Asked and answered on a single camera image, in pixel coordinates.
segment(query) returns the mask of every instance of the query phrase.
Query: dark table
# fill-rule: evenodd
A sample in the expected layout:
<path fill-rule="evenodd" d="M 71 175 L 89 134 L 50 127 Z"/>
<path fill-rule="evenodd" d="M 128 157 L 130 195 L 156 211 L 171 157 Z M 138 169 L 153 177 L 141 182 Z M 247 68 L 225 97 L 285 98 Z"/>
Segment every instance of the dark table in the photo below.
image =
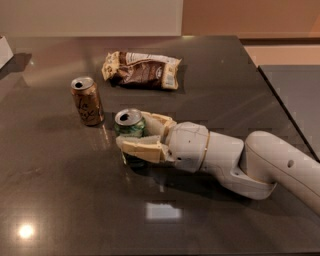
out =
<path fill-rule="evenodd" d="M 310 154 L 236 37 L 8 38 L 0 71 L 0 254 L 164 255 L 320 251 L 320 219 L 280 185 L 254 201 L 211 176 L 125 166 L 115 113 L 135 107 L 245 139 L 265 130 Z M 108 51 L 181 58 L 174 92 L 112 87 Z M 98 84 L 105 121 L 80 123 L 71 81 Z M 29 223 L 34 234 L 18 232 Z"/>
<path fill-rule="evenodd" d="M 259 69 L 314 159 L 319 161 L 320 66 L 263 65 Z"/>

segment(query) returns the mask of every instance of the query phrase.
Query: robotic arm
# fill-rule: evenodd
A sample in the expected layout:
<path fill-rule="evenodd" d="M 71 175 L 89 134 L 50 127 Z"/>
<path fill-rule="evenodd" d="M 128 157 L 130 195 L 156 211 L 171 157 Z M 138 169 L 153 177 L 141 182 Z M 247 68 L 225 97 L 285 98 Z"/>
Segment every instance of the robotic arm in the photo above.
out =
<path fill-rule="evenodd" d="M 119 136 L 130 155 L 176 169 L 213 175 L 225 188 L 245 197 L 267 198 L 279 183 L 320 214 L 320 165 L 280 138 L 253 132 L 245 143 L 210 132 L 205 126 L 142 112 L 147 137 Z"/>

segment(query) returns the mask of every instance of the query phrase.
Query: brown can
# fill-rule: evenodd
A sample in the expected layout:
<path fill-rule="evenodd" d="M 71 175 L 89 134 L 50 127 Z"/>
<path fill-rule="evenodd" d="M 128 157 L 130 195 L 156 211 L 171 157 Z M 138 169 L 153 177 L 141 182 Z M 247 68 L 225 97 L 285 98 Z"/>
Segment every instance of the brown can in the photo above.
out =
<path fill-rule="evenodd" d="M 78 77 L 71 82 L 71 93 L 82 123 L 97 125 L 104 119 L 97 84 L 90 77 Z"/>

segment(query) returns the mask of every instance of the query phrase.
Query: soda can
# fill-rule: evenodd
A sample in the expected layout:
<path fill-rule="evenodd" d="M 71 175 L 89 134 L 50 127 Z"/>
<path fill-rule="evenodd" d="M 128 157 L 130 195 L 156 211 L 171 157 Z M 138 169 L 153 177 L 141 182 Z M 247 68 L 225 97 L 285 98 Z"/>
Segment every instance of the soda can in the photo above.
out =
<path fill-rule="evenodd" d="M 143 137 L 146 122 L 138 109 L 127 108 L 115 116 L 115 132 L 117 136 Z"/>
<path fill-rule="evenodd" d="M 93 126 L 104 120 L 98 86 L 91 77 L 72 80 L 71 94 L 83 124 Z"/>
<path fill-rule="evenodd" d="M 114 129 L 117 136 L 143 137 L 145 126 L 145 119 L 138 109 L 127 108 L 121 110 L 115 116 Z M 124 164 L 133 169 L 139 169 L 146 166 L 144 160 L 126 153 L 122 153 L 122 160 Z"/>

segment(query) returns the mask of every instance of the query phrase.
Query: brown wrapper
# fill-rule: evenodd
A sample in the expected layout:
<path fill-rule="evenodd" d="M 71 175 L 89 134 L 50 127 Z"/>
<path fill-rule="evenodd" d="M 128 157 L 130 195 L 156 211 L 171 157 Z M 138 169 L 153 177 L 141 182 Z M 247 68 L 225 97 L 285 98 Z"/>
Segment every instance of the brown wrapper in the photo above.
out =
<path fill-rule="evenodd" d="M 112 84 L 127 88 L 176 90 L 180 61 L 161 55 L 114 52 L 106 57 L 102 74 Z"/>

